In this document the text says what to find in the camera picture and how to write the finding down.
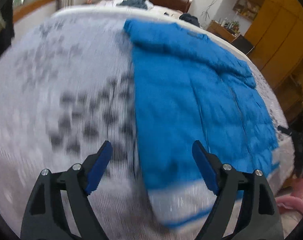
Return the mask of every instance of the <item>metal screw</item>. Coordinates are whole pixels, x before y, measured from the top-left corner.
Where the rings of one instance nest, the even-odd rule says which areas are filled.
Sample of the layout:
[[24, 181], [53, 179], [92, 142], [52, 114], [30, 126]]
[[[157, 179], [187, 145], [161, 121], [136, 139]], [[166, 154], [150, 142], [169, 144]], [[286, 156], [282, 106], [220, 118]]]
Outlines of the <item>metal screw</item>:
[[232, 169], [232, 166], [230, 164], [226, 163], [226, 164], [223, 165], [223, 169], [225, 171], [230, 171]]
[[81, 165], [80, 165], [79, 163], [76, 163], [76, 164], [74, 164], [74, 165], [72, 166], [72, 169], [73, 169], [74, 171], [79, 171], [79, 170], [81, 169]]
[[48, 173], [49, 173], [49, 170], [48, 170], [48, 169], [43, 169], [43, 170], [41, 171], [41, 174], [42, 174], [43, 176], [48, 175]]
[[255, 170], [255, 174], [257, 176], [262, 176], [263, 175], [263, 172], [261, 170]]

